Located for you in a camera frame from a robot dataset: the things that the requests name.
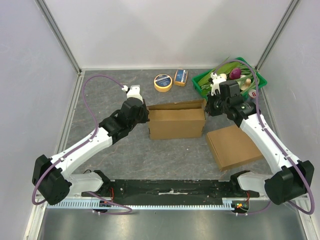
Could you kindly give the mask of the cardboard sheet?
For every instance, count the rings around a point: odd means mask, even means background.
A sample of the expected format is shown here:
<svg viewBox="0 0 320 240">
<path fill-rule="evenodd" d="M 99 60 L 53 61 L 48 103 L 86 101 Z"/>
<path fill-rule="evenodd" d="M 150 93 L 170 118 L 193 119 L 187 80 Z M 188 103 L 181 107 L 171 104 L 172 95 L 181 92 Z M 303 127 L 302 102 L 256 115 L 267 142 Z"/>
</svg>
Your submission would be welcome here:
<svg viewBox="0 0 320 240">
<path fill-rule="evenodd" d="M 206 123 L 205 99 L 148 106 L 152 140 L 199 138 Z"/>
</svg>

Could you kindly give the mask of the brown cardboard box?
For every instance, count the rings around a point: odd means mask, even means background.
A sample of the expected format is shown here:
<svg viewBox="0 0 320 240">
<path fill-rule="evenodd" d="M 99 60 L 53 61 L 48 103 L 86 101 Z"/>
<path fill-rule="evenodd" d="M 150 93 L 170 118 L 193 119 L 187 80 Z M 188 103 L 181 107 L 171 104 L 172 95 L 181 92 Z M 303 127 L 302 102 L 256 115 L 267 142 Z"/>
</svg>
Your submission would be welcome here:
<svg viewBox="0 0 320 240">
<path fill-rule="evenodd" d="M 205 139 L 221 172 L 263 158 L 250 137 L 236 125 L 210 131 Z"/>
</svg>

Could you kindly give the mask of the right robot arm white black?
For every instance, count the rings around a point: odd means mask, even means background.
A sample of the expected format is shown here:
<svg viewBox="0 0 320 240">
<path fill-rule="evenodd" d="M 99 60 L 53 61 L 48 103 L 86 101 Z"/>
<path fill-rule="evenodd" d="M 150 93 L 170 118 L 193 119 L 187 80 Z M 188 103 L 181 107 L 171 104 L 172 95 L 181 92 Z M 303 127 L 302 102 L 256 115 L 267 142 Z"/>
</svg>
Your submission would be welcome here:
<svg viewBox="0 0 320 240">
<path fill-rule="evenodd" d="M 241 95 L 235 80 L 220 77 L 213 80 L 205 110 L 212 117 L 225 114 L 233 121 L 253 141 L 272 172 L 271 175 L 250 171 L 237 174 L 236 180 L 229 184 L 233 196 L 254 191 L 280 205 L 309 192 L 315 170 L 313 164 L 301 161 L 280 141 L 256 103 L 246 101 Z"/>
</svg>

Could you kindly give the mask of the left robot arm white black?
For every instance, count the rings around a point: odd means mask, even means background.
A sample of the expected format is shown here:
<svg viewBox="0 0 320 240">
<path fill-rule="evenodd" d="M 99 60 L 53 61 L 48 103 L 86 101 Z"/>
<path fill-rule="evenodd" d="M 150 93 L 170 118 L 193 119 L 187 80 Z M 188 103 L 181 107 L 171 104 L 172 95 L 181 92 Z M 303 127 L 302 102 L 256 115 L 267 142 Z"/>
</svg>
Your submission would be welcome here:
<svg viewBox="0 0 320 240">
<path fill-rule="evenodd" d="M 121 109 L 105 118 L 88 136 L 70 148 L 51 157 L 39 156 L 32 176 L 32 203 L 38 205 L 37 193 L 50 205 L 83 192 L 106 196 L 110 191 L 109 179 L 101 171 L 89 174 L 74 174 L 74 171 L 95 154 L 125 138 L 137 124 L 148 122 L 148 114 L 145 100 L 129 97 Z"/>
</svg>

